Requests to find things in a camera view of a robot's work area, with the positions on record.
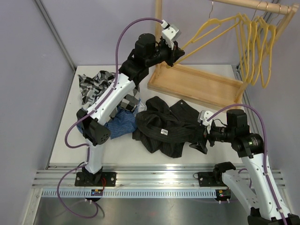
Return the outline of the black pinstripe shirt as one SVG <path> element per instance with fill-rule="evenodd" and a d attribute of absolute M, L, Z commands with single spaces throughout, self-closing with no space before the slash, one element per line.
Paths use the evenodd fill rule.
<path fill-rule="evenodd" d="M 170 158 L 182 157 L 185 143 L 198 142 L 199 112 L 179 100 L 172 106 L 158 96 L 146 101 L 147 110 L 135 117 L 132 139 L 140 141 L 150 153 L 161 151 Z"/>

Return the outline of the hanger of black shirt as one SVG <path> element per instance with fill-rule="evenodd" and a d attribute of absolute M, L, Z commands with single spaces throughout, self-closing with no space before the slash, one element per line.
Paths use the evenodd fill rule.
<path fill-rule="evenodd" d="M 232 30 L 237 30 L 238 26 L 243 21 L 243 16 L 241 13 L 219 19 L 211 17 L 212 11 L 213 3 L 208 20 L 200 26 L 197 32 L 183 45 L 182 49 L 187 50 L 190 46 L 198 42 L 201 42 L 203 40 L 204 42 L 200 46 L 186 53 L 185 56 L 181 57 L 175 64 L 184 62 L 185 60 L 195 55 L 206 46 L 214 43 L 216 40 L 220 39 L 227 33 L 231 32 Z"/>

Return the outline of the black white checkered shirt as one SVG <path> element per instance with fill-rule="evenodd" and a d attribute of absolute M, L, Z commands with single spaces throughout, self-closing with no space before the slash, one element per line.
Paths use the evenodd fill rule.
<path fill-rule="evenodd" d="M 115 78 L 114 72 L 100 70 L 94 77 L 87 77 L 85 74 L 78 75 L 79 89 L 83 109 L 89 108 L 112 84 Z M 119 103 L 119 106 L 128 111 L 134 112 L 140 99 L 140 89 L 136 86 Z"/>

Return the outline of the blue plaid shirt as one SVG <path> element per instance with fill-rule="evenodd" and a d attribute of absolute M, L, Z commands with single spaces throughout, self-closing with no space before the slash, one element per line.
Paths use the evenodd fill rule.
<path fill-rule="evenodd" d="M 132 133 L 137 129 L 135 115 L 133 112 L 118 106 L 115 116 L 111 116 L 105 127 L 111 131 L 111 139 Z"/>

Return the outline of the hanger of checkered shirt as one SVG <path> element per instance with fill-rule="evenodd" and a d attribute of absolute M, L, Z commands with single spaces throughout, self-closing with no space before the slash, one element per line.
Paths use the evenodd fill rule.
<path fill-rule="evenodd" d="M 252 35 L 252 22 L 246 14 L 238 13 L 235 16 L 235 32 L 240 60 L 240 74 L 245 82 L 249 75 L 250 39 Z"/>

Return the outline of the hanger of plaid shirt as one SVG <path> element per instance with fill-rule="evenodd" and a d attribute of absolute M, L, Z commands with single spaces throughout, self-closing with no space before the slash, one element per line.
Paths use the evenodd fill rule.
<path fill-rule="evenodd" d="M 249 83 L 255 73 L 255 43 L 257 38 L 258 24 L 251 21 L 246 14 L 242 15 L 240 24 L 241 44 L 243 56 L 240 58 L 242 81 Z"/>

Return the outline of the yellow hanger of blue shirt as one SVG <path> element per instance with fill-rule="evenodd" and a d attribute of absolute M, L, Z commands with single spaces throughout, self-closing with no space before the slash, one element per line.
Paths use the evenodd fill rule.
<path fill-rule="evenodd" d="M 268 35 L 268 24 L 261 16 L 256 16 L 252 21 L 252 37 L 250 50 L 252 53 L 251 73 L 247 82 L 254 86 L 258 80 L 262 63 L 263 48 Z"/>

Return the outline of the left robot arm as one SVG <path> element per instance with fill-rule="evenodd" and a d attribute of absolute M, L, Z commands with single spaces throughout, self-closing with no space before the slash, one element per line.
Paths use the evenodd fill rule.
<path fill-rule="evenodd" d="M 77 121 L 88 145 L 87 162 L 79 173 L 81 182 L 92 187 L 101 183 L 104 146 L 111 134 L 105 127 L 106 120 L 121 100 L 149 74 L 150 67 L 162 62 L 172 67 L 185 54 L 178 46 L 178 36 L 162 33 L 160 41 L 156 42 L 154 35 L 141 34 L 108 89 L 88 109 L 77 111 Z"/>

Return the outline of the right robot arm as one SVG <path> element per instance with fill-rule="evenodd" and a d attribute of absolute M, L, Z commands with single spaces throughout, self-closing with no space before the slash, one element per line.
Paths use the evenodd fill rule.
<path fill-rule="evenodd" d="M 291 213 L 273 177 L 266 144 L 259 134 L 250 132 L 247 114 L 242 109 L 226 113 L 227 125 L 217 127 L 213 112 L 201 111 L 198 122 L 204 129 L 204 141 L 230 143 L 242 160 L 254 185 L 244 182 L 231 162 L 216 164 L 211 179 L 219 186 L 227 186 L 247 212 L 250 225 L 298 225 L 300 217 Z"/>

